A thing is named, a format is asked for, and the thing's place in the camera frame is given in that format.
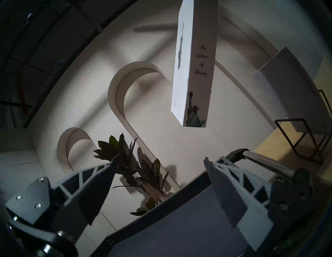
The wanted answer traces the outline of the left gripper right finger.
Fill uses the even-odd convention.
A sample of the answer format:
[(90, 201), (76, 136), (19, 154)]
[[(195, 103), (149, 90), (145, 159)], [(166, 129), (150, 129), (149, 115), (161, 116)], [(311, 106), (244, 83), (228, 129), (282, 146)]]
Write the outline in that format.
[(229, 223), (247, 242), (245, 253), (269, 253), (299, 233), (313, 214), (311, 174), (300, 168), (273, 183), (256, 174), (204, 159), (215, 194)]

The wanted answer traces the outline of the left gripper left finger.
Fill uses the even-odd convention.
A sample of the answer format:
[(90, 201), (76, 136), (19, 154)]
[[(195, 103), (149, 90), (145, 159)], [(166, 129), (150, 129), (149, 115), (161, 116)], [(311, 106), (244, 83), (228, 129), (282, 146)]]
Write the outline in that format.
[(118, 167), (116, 156), (110, 163), (72, 172), (54, 187), (46, 176), (39, 177), (10, 198), (5, 208), (25, 225), (64, 231), (77, 241), (99, 214)]

